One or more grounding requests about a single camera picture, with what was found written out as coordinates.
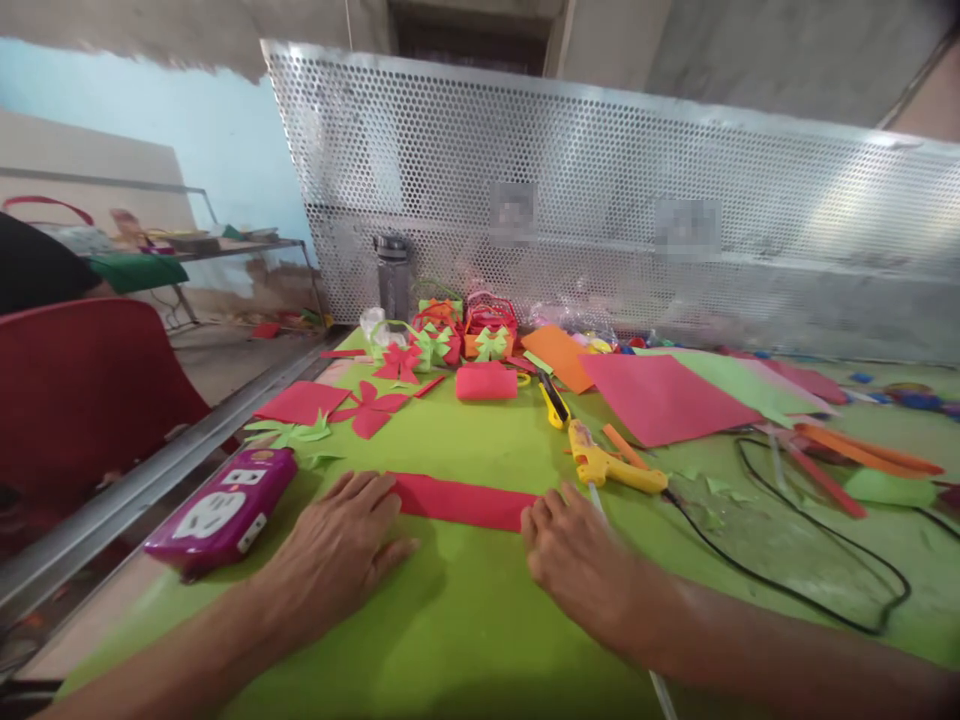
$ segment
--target black cloth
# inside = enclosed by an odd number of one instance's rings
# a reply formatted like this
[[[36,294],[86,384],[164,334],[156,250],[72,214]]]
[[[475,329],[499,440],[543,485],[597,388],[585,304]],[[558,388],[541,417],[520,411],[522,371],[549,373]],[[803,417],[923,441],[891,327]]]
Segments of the black cloth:
[[[0,315],[79,300],[101,282],[83,258],[0,212]]]

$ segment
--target water bottle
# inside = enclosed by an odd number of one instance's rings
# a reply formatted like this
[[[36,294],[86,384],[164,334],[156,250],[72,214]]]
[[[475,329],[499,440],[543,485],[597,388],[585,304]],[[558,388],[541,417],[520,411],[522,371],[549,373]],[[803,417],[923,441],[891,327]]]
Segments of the water bottle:
[[[373,238],[380,277],[380,307],[388,320],[407,321],[410,315],[410,241],[400,235]]]

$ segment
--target red paper flower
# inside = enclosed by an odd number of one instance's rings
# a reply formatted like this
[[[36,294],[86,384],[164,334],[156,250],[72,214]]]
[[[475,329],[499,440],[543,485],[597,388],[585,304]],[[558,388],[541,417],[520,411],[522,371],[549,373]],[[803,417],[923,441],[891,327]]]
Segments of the red paper flower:
[[[413,369],[420,364],[420,348],[410,345],[402,348],[396,343],[390,343],[383,351],[383,367],[373,376],[384,380],[399,380],[400,382],[419,385],[420,381],[413,374]]]
[[[330,416],[328,422],[343,422],[353,418],[353,431],[364,440],[369,440],[386,425],[391,413],[403,407],[407,396],[393,393],[377,397],[377,389],[373,384],[361,380],[359,399],[353,393],[350,393],[350,399],[357,403],[357,406],[337,410]]]

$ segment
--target finger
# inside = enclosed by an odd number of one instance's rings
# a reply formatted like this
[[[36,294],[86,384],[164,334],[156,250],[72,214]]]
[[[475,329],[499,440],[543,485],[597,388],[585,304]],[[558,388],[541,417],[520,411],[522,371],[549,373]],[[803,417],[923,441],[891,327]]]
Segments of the finger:
[[[393,475],[378,475],[357,493],[357,502],[367,510],[373,509],[373,506],[380,502],[384,495],[390,492],[390,488],[392,488],[396,482],[397,479]]]
[[[346,500],[356,497],[375,477],[380,477],[380,473],[375,470],[366,470],[354,475],[353,479],[347,483],[347,486],[340,493],[340,496]]]
[[[372,587],[376,587],[398,565],[413,555],[419,547],[420,541],[416,538],[403,538],[394,540],[381,548],[380,552],[373,558]]]
[[[350,482],[351,478],[353,478],[353,470],[347,470],[337,479],[337,481],[333,484],[333,487],[327,490],[327,494],[320,499],[331,500],[335,498],[337,495],[343,492],[343,489],[347,486],[347,483]]]
[[[543,496],[543,501],[547,504],[547,507],[550,508],[550,514],[554,520],[561,517],[567,510],[567,504],[563,502],[560,493],[553,488],[547,490],[547,494]]]
[[[400,514],[400,504],[400,496],[390,494],[377,503],[377,506],[370,513],[369,526],[376,535],[378,543],[387,534],[390,526],[393,525],[393,521],[397,519],[397,515]]]
[[[520,511],[520,534],[523,536],[523,544],[527,552],[533,552],[537,546],[537,528],[533,524],[533,518],[530,517],[530,508],[524,508]]]
[[[533,524],[538,533],[550,527],[550,510],[547,509],[547,504],[543,501],[543,498],[537,498],[530,510],[530,517],[533,518]]]
[[[567,499],[567,505],[570,506],[570,509],[578,513],[594,513],[596,508],[593,507],[593,503],[587,500],[583,493],[577,490],[574,487],[573,483],[568,480],[563,481],[563,485],[560,486],[560,491],[563,493],[563,497]]]

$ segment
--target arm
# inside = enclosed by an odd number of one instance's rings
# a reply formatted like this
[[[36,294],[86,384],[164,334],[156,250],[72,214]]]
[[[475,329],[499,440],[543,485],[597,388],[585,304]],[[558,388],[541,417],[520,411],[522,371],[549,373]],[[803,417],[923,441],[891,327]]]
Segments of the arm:
[[[392,476],[347,473],[310,505],[260,572],[156,644],[38,717],[186,720],[226,704],[271,665],[358,610],[416,549],[383,539],[400,511]]]
[[[670,575],[627,549],[569,484],[522,520],[534,580],[630,663],[787,716],[957,716],[953,673]]]

